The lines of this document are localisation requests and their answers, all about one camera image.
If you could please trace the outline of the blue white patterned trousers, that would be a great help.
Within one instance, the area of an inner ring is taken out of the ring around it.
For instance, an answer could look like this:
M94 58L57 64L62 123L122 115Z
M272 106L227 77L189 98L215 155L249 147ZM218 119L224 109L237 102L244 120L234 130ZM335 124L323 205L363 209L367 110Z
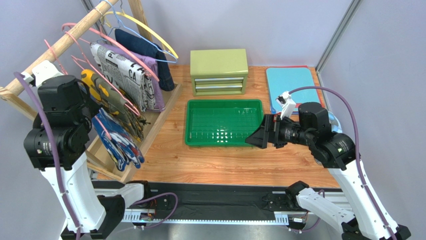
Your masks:
M133 164L140 169L145 158L135 142L103 108L92 118L92 125L116 168L123 172Z

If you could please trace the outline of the pink wire hanger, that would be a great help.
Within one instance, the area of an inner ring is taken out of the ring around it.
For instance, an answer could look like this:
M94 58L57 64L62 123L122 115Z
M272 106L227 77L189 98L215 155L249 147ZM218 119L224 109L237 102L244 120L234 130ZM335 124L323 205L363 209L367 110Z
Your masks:
M49 49L49 51L52 53L52 55L54 56L55 61L59 64L59 67L61 69L61 72L65 75L68 74L68 72L65 70L65 68L63 67L62 63L60 62L58 56L56 55L56 53L54 52L53 48L51 47L51 45L48 43L48 41L46 39L44 39L44 42L47 46L47 48ZM103 123L101 122L101 120L98 118L98 116L94 116L94 118L96 119L96 121L99 123L99 125L101 126L101 128L103 129L103 132L105 133L105 135L107 136L107 138L109 140L112 139L110 133L107 131L107 129L105 128L105 126L103 125Z

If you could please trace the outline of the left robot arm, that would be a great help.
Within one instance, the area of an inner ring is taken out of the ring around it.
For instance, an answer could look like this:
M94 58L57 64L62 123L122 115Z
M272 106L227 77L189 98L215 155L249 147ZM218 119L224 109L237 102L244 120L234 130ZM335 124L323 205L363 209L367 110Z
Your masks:
M23 146L66 215L61 238L78 240L89 234L94 240L106 239L122 221L125 210L146 196L148 184L92 180L86 153L89 133L97 131L120 170L129 164L139 168L144 162L142 153L77 77L60 72L48 60L36 65L32 74L15 76L38 110Z

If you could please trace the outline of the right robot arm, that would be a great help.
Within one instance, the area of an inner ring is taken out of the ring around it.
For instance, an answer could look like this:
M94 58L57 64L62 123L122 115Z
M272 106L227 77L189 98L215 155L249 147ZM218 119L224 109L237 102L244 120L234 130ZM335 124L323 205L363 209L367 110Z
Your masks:
M323 198L303 181L285 190L292 209L314 213L333 227L344 240L406 240L408 227L396 223L378 201L373 200L364 166L356 161L356 145L346 134L332 131L328 111L317 102L298 108L299 121L266 114L260 126L246 138L246 143L260 149L268 144L282 148L286 144L308 147L314 159L338 183L350 210Z

